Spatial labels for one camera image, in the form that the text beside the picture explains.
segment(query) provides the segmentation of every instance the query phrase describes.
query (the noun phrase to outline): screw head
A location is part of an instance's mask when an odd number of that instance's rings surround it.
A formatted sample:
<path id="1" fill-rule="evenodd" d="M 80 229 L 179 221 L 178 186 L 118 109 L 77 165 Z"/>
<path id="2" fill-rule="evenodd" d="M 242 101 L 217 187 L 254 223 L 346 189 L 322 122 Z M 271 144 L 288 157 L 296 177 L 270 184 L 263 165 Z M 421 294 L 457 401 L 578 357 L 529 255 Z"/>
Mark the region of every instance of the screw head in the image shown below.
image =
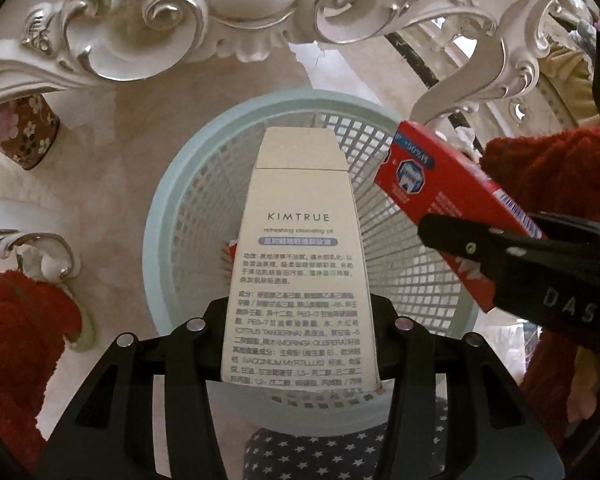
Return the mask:
<path id="1" fill-rule="evenodd" d="M 406 332 L 407 330 L 413 329 L 414 326 L 413 320 L 409 317 L 399 317 L 395 320 L 395 327 L 398 330 L 403 330 Z"/>
<path id="2" fill-rule="evenodd" d="M 466 334 L 464 336 L 464 340 L 467 342 L 467 344 L 469 344 L 471 346 L 475 346 L 475 347 L 480 346 L 482 344 L 482 342 L 484 341 L 482 336 L 475 332 L 469 332 L 468 334 Z"/>
<path id="3" fill-rule="evenodd" d="M 526 254 L 526 249 L 523 249 L 522 247 L 507 247 L 507 254 L 522 257 Z"/>
<path id="4" fill-rule="evenodd" d="M 116 343 L 118 346 L 122 347 L 122 348 L 126 348 L 127 346 L 131 346 L 135 341 L 134 335 L 133 334 L 120 334 L 118 336 L 118 338 L 116 339 Z"/>
<path id="5" fill-rule="evenodd" d="M 205 320 L 201 317 L 194 317 L 187 321 L 187 330 L 190 332 L 200 332 L 205 327 Z"/>

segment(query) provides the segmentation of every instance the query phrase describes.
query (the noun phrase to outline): light blue plastic basket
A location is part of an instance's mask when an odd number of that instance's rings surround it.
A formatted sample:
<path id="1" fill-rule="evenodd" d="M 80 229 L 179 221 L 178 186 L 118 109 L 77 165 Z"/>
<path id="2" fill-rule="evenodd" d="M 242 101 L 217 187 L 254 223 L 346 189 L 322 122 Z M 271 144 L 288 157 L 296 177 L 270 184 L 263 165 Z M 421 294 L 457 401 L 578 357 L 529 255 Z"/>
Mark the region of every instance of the light blue plastic basket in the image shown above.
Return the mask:
<path id="1" fill-rule="evenodd" d="M 400 120 L 359 98 L 302 88 L 252 99 L 198 131 L 161 179 L 144 232 L 144 288 L 158 332 L 171 332 L 228 295 L 231 265 L 222 248 L 238 237 L 251 172 L 270 126 L 334 131 L 349 163 L 371 292 L 432 332 L 460 337 L 470 330 L 474 301 L 373 183 Z M 209 387 L 254 424 L 319 436 L 381 424 L 391 384 L 380 392 L 328 397 L 225 383 Z"/>

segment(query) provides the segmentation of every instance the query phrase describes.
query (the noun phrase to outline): floor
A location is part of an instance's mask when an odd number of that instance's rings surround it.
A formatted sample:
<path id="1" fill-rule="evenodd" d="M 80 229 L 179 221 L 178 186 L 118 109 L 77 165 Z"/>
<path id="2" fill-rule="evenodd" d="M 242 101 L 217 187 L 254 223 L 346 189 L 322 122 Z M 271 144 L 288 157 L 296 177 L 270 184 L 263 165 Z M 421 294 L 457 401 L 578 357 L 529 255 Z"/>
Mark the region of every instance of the floor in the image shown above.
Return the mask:
<path id="1" fill-rule="evenodd" d="M 426 90 L 384 38 L 333 50 L 301 45 L 255 64 L 211 59 L 116 89 L 48 94 L 62 127 L 45 160 L 25 172 L 0 155 L 0 197 L 54 209 L 79 233 L 82 271 L 68 285 L 99 331 L 91 351 L 66 352 L 59 362 L 39 417 L 43 435 L 117 334 L 156 335 L 142 288 L 142 235 L 154 190 L 178 150 L 228 108 L 304 85 L 355 94 L 405 117 Z M 0 270 L 14 266 L 0 260 Z M 256 428 L 217 407 L 214 421 L 229 478 L 239 480 L 244 442 Z M 156 455 L 158 471 L 167 472 L 166 454 Z"/>

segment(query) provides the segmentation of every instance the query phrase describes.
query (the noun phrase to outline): red towel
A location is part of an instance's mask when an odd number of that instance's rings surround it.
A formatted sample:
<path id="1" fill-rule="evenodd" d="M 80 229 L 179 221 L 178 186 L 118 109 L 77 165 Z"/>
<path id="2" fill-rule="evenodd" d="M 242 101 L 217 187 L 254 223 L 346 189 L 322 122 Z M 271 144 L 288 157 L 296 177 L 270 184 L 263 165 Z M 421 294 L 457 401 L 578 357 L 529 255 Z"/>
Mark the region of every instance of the red towel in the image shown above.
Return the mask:
<path id="1" fill-rule="evenodd" d="M 36 417 L 62 336 L 80 329 L 80 311 L 62 290 L 14 270 L 0 274 L 0 437 L 29 470 L 45 445 Z"/>

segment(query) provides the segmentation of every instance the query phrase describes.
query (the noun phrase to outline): gray fabric with white stars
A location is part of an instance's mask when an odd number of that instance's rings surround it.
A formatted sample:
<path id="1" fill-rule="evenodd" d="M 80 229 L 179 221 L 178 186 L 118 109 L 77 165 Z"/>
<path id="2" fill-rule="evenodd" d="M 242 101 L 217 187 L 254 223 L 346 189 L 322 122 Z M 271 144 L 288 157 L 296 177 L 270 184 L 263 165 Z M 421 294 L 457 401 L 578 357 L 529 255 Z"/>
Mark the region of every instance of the gray fabric with white stars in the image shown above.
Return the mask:
<path id="1" fill-rule="evenodd" d="M 247 441 L 243 480 L 373 480 L 386 423 L 339 436 L 293 436 L 264 428 Z M 436 399 L 432 476 L 445 469 L 446 400 Z"/>

